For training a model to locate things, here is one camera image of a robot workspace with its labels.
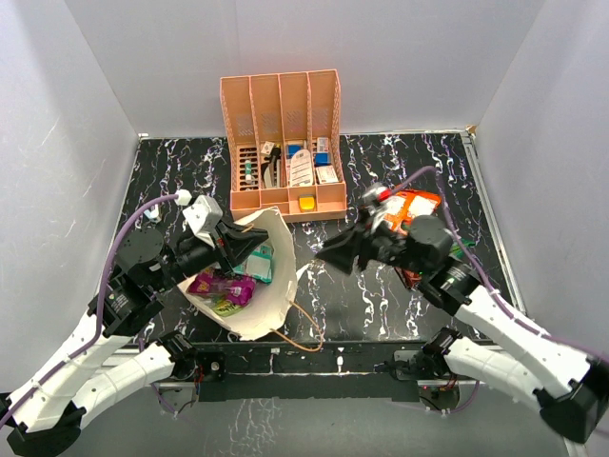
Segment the teal white snack bag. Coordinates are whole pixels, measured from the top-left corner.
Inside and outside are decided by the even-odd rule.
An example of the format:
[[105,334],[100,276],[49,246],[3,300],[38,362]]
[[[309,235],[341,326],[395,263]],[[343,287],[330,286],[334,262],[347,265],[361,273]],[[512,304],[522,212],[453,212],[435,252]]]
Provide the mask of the teal white snack bag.
[[273,253],[271,245],[261,244],[233,271],[240,275],[252,277],[264,284],[270,284],[273,276]]

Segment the purple grape candy bag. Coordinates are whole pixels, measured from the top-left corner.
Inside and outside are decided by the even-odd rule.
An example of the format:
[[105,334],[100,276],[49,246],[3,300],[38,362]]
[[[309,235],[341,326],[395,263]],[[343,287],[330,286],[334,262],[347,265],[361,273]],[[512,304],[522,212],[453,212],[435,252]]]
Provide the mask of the purple grape candy bag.
[[240,274],[226,275],[220,269],[207,268],[187,287],[189,294],[205,298],[223,298],[245,307],[253,297],[256,280]]

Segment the brown paper bag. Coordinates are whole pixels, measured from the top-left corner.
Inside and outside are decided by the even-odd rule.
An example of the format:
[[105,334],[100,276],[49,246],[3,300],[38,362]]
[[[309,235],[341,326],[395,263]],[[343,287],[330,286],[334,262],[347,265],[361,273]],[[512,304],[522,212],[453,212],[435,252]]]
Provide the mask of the brown paper bag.
[[227,317],[213,311],[209,299],[187,291],[194,281],[193,277],[180,283],[178,288],[193,306],[221,327],[235,333],[243,341],[255,341],[271,332],[279,334],[288,311],[300,307],[295,302],[298,288],[296,257],[291,233],[278,208],[257,210],[237,223],[267,231],[267,244],[272,248],[271,282],[256,287],[245,308]]

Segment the red doritos bag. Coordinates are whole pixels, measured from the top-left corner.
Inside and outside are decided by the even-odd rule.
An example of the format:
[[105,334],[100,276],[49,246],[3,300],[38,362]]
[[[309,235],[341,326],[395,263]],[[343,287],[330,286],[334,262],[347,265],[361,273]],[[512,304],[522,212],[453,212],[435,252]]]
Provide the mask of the red doritos bag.
[[416,289],[419,286],[419,283],[422,281],[422,276],[417,272],[403,268],[397,268],[396,272],[403,285],[409,290]]

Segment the orange fruit candy bag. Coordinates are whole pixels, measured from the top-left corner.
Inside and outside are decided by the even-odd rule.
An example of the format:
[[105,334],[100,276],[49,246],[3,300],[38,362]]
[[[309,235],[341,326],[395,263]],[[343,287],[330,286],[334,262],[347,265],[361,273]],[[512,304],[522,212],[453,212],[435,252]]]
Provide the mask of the orange fruit candy bag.
[[385,201],[384,221],[389,228],[406,234],[412,221],[421,215],[432,215],[442,203],[442,198],[422,190],[401,190]]

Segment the green chips bag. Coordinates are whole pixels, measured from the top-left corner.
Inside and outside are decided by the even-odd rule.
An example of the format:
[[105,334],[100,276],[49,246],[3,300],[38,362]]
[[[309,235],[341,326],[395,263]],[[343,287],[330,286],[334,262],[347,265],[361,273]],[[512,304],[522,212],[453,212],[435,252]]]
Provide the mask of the green chips bag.
[[[462,244],[466,248],[473,248],[476,245],[476,242],[475,241],[469,241],[469,240],[462,239]],[[452,247],[451,247],[451,251],[453,253],[455,253],[455,252],[461,253],[462,252],[462,246],[459,243],[454,242]]]

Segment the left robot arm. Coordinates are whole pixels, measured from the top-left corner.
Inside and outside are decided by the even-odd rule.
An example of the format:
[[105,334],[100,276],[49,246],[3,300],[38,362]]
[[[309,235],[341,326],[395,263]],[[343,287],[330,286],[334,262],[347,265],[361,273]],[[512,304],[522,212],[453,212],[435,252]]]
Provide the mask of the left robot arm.
[[172,250],[155,228],[140,228],[118,242],[110,275],[64,344],[23,386],[1,396],[1,423],[17,456],[58,456],[99,413],[138,389],[196,368],[196,350],[172,331],[124,363],[102,371],[156,315],[161,293],[219,264],[231,271],[268,238],[264,229],[221,222],[206,243],[193,235]]

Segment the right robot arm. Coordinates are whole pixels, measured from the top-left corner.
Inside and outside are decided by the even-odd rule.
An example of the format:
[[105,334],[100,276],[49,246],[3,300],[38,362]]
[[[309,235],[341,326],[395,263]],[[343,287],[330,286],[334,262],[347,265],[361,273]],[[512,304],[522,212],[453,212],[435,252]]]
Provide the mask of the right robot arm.
[[481,274],[451,255],[453,239],[432,215],[415,218],[406,234],[370,217],[326,240],[317,258],[349,274],[371,261],[416,271],[418,290],[434,307],[501,347],[489,350],[449,328],[422,349],[425,369],[481,381],[535,410],[561,437],[585,443],[608,410],[608,364],[558,341],[499,293]]

